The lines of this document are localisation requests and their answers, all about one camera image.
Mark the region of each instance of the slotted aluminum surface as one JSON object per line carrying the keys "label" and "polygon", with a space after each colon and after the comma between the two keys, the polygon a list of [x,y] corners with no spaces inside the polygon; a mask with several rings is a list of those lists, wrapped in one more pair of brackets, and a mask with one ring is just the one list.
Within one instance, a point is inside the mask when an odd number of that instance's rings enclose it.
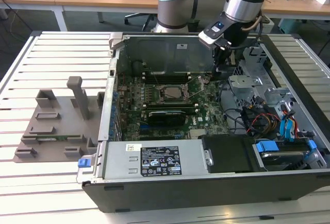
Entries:
{"label": "slotted aluminum surface", "polygon": [[[299,77],[321,110],[330,119],[330,71],[322,60],[301,39],[291,35],[271,35],[277,49]],[[286,87],[277,66],[272,72],[278,83]]]}
{"label": "slotted aluminum surface", "polygon": [[[104,89],[109,57],[108,49],[100,46],[107,45],[108,38],[109,33],[104,32],[44,32],[39,37],[30,37],[0,83],[1,224],[269,223],[260,221],[260,215],[274,216],[272,223],[325,223],[330,219],[330,187],[298,201],[104,214],[76,183],[76,162],[4,161],[14,156],[34,112],[39,87],[53,88],[57,96],[73,96],[64,83],[75,75],[85,80],[89,96]],[[37,50],[41,45],[47,49]],[[84,51],[73,47],[67,54],[58,51],[62,45],[83,46]]]}

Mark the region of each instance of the sticker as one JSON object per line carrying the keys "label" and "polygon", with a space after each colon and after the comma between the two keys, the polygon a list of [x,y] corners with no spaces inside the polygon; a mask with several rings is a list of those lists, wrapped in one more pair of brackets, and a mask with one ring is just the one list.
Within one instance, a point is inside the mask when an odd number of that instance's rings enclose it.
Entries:
{"label": "sticker", "polygon": [[126,151],[140,151],[142,144],[126,144]]}
{"label": "sticker", "polygon": [[141,175],[182,175],[179,147],[141,148]]}
{"label": "sticker", "polygon": [[176,45],[176,49],[187,49],[188,48],[188,44],[177,44]]}

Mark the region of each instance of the chair leg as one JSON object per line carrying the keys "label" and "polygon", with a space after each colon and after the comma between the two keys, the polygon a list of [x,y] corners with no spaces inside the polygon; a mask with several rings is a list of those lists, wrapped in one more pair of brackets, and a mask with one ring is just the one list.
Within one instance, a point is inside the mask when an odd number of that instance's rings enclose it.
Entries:
{"label": "chair leg", "polygon": [[97,13],[97,17],[98,17],[98,22],[100,23],[103,23],[104,20],[103,20],[103,13],[102,12],[98,12]]}
{"label": "chair leg", "polygon": [[128,25],[129,24],[129,22],[128,22],[129,18],[140,17],[140,16],[145,16],[145,15],[149,15],[149,14],[147,14],[147,13],[135,13],[135,14],[126,15],[125,18],[124,18],[124,23],[125,23],[125,25]]}
{"label": "chair leg", "polygon": [[148,26],[150,20],[154,17],[153,14],[149,14],[148,15],[148,19],[146,19],[146,22],[144,23],[143,27],[142,27],[142,32],[144,32],[144,30],[146,29],[146,27]]}

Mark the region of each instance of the gray plastic block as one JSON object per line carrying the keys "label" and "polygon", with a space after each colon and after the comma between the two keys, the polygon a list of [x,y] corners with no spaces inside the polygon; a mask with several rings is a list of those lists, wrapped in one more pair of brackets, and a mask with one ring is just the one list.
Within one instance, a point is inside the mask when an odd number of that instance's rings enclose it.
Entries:
{"label": "gray plastic block", "polygon": [[25,145],[32,145],[32,144],[38,144],[39,141],[36,138],[25,138],[22,137],[21,141],[25,144]]}
{"label": "gray plastic block", "polygon": [[93,144],[92,138],[88,139],[87,142],[87,150],[89,154],[94,154],[96,153],[97,147]]}
{"label": "gray plastic block", "polygon": [[70,146],[64,148],[64,154],[67,157],[80,158],[81,156],[84,155],[84,152],[79,146]]}
{"label": "gray plastic block", "polygon": [[53,134],[55,132],[55,128],[53,126],[49,127],[31,127],[29,133],[30,134]]}
{"label": "gray plastic block", "polygon": [[82,118],[88,120],[89,110],[88,110],[88,98],[86,92],[81,89],[81,84],[83,80],[80,76],[70,76],[67,82],[67,86],[72,90],[76,102],[79,106]]}
{"label": "gray plastic block", "polygon": [[45,113],[37,113],[36,119],[43,120],[43,119],[59,119],[61,115],[58,112],[45,112]]}
{"label": "gray plastic block", "polygon": [[[102,109],[99,108],[96,96],[88,97],[90,118],[83,120],[79,108],[73,108],[72,97],[57,97],[50,100],[52,109],[36,107],[30,123],[21,138],[19,148],[32,147],[38,152],[36,157],[20,158],[15,156],[13,160],[22,162],[60,162],[76,161],[77,157],[67,157],[65,147],[79,145],[83,154],[93,154],[97,148],[98,130],[100,127]],[[58,113],[57,119],[37,119],[39,114]],[[31,134],[31,128],[44,131],[54,127],[53,134]]]}
{"label": "gray plastic block", "polygon": [[[76,161],[78,156],[96,153],[104,92],[97,97],[87,97],[81,83],[80,77],[69,78],[68,87],[75,98],[55,97],[53,91],[47,89],[39,91],[38,105],[18,147],[23,150],[13,161]],[[33,156],[34,151],[38,152],[37,156]]]}
{"label": "gray plastic block", "polygon": [[68,142],[70,143],[85,143],[86,137],[84,135],[81,135],[79,137],[68,137]]}
{"label": "gray plastic block", "polygon": [[98,108],[102,108],[103,107],[104,95],[105,95],[105,92],[98,92],[97,93],[97,105],[98,105]]}
{"label": "gray plastic block", "polygon": [[52,108],[51,100],[56,100],[52,90],[41,89],[37,94],[36,101],[40,108]]}
{"label": "gray plastic block", "polygon": [[37,155],[37,151],[33,148],[28,148],[28,147],[22,147],[22,148],[17,148],[15,155],[18,158],[34,158]]}

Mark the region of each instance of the gray post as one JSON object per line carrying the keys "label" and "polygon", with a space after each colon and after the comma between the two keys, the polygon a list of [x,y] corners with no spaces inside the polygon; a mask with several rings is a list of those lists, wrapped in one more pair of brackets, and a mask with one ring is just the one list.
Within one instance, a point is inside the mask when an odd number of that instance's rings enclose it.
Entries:
{"label": "gray post", "polygon": [[70,76],[67,82],[67,86],[69,89],[72,90],[74,97],[76,98],[82,118],[84,120],[88,120],[89,118],[88,98],[86,92],[81,89],[82,82],[83,80],[80,76]]}

